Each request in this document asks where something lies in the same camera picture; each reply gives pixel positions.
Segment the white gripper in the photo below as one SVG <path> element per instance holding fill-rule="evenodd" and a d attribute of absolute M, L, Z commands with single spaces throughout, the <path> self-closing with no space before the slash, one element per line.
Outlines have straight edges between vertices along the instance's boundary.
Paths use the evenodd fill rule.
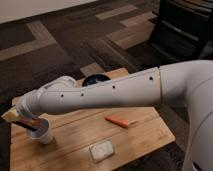
<path fill-rule="evenodd" d="M 26 104 L 26 99 L 25 97 L 21 97 L 16 105 L 15 108 L 11 108 L 10 110 L 6 111 L 1 118 L 4 119 L 7 122 L 16 122 L 19 120 L 19 115 L 26 119 L 35 119 L 36 115 L 33 114 L 29 108 L 27 107 Z"/>

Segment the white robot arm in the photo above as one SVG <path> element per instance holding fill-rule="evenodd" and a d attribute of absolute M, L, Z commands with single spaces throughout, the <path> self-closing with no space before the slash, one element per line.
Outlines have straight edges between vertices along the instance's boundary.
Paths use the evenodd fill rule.
<path fill-rule="evenodd" d="M 183 105 L 190 121 L 182 171 L 213 171 L 213 60 L 193 60 L 79 87 L 61 76 L 24 94 L 0 115 L 7 122 L 81 109 Z"/>

